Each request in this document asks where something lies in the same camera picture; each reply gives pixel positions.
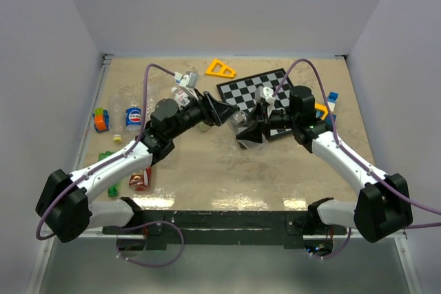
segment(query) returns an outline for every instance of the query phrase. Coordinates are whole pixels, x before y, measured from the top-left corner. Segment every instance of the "white wall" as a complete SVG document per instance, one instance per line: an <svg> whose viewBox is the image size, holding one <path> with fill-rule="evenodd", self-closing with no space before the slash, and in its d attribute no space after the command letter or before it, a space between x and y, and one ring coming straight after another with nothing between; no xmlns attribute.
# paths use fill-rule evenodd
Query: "white wall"
<svg viewBox="0 0 441 294"><path fill-rule="evenodd" d="M73 0L0 0L0 284L23 293L50 172L72 169L99 71Z"/></svg>
<svg viewBox="0 0 441 294"><path fill-rule="evenodd" d="M129 55L347 54L379 0L75 0L98 47Z"/></svg>
<svg viewBox="0 0 441 294"><path fill-rule="evenodd" d="M378 165L441 209L441 0L381 0L349 55ZM414 224L441 217L413 209ZM409 231L424 293L439 293L441 229Z"/></svg>

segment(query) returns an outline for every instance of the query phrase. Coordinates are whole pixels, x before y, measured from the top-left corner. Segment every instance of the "bottle cap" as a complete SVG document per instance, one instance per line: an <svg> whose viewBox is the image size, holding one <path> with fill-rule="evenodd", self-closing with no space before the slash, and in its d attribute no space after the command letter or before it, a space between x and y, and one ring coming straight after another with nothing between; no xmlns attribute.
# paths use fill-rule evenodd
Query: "bottle cap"
<svg viewBox="0 0 441 294"><path fill-rule="evenodd" d="M121 135L120 135L120 134L115 134L115 135L113 136L113 141L114 141L114 143L119 144L122 140L123 140L123 139L121 138Z"/></svg>
<svg viewBox="0 0 441 294"><path fill-rule="evenodd" d="M114 198L115 196L118 196L118 189L116 186L111 186L107 189L107 196L109 198Z"/></svg>

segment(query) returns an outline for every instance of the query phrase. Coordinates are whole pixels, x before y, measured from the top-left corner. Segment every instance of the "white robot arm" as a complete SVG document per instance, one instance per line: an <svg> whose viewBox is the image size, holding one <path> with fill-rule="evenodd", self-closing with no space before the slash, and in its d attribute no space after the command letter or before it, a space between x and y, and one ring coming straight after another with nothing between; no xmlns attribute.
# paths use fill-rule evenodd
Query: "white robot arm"
<svg viewBox="0 0 441 294"><path fill-rule="evenodd" d="M389 176L361 158L338 136L332 127L316 118L315 98L311 89L295 86L290 91L289 107L274 109L273 90L260 87L256 90L256 106L243 125L246 127L236 138L261 143L269 138L271 129L292 129L296 141L310 153L330 165L353 189L357 202L341 202L325 198L309 206L311 228L322 225L341 225L359 230L370 242L403 229L412 223L409 203L386 190L370 173L375 172L387 184L409 197L407 182L400 174ZM350 158L345 148L369 169L366 172Z"/></svg>
<svg viewBox="0 0 441 294"><path fill-rule="evenodd" d="M124 227L130 222L136 222L134 214L138 207L129 199L122 198L114 202L94 200L115 182L164 159L174 148L173 139L191 127L200 122L221 126L238 111L237 106L217 101L209 92L203 95L194 89L191 92L192 99L184 109L179 109L172 99L159 101L139 143L133 148L134 140L113 154L112 159L117 158L115 161L110 162L106 158L70 174L62 170L50 174L36 212L40 217L49 213L45 223L60 241L69 242L86 229L110 225ZM74 185L69 193L50 208L60 193L79 178L85 179Z"/></svg>

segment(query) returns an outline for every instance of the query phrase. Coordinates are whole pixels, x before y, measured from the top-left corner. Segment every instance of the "black and white checkerboard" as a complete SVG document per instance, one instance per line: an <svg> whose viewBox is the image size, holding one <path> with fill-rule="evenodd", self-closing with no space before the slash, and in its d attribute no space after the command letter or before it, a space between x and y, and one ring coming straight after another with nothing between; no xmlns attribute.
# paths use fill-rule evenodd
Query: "black and white checkerboard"
<svg viewBox="0 0 441 294"><path fill-rule="evenodd" d="M224 102L229 103L230 105L237 105L240 107L240 110L249 114L256 104L254 101L254 92L260 86L267 86L275 90L282 81L284 75L285 70L280 68L270 72L264 72L263 74L257 74L218 84L217 88L220 97ZM289 105L289 91L292 86L293 85L288 78L283 84L282 89L277 93L276 100L280 101L282 107L287 107ZM291 130L286 129L271 130L269 140L271 141L290 133Z"/></svg>

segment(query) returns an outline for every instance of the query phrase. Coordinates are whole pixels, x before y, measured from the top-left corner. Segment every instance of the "beige work surface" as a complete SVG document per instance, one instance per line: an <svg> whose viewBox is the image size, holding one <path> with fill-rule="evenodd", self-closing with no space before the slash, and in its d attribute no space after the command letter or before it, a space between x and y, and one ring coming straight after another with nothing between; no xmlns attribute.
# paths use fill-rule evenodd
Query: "beige work surface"
<svg viewBox="0 0 441 294"><path fill-rule="evenodd" d="M280 67L287 68L295 59L224 59L236 70L236 78L260 74ZM326 92L337 92L338 132L342 139L362 157L372 162L357 100L343 59L311 59L316 65ZM133 92L142 96L143 73L148 63L158 63L171 71L185 73L196 69L200 74L198 89L219 98L216 84L227 78L205 76L212 59L139 58L112 59L101 89L100 106L107 108L110 95ZM294 85L309 86L316 101L322 97L314 73L305 63L291 73ZM148 81L151 97L158 101L170 98L174 80L157 69ZM112 142L109 132L90 132L85 165L98 160L102 151L117 151L122 145ZM354 192L334 170L318 157L298 146L288 136L271 142L265 153L240 149L229 125L202 132L197 127L175 141L175 150L153 166L152 190L134 194L128 178L122 181L120 196L130 196L144 209L195 210L283 210L305 209L309 203L332 196L341 201L354 201ZM99 200L109 200L107 192Z"/></svg>

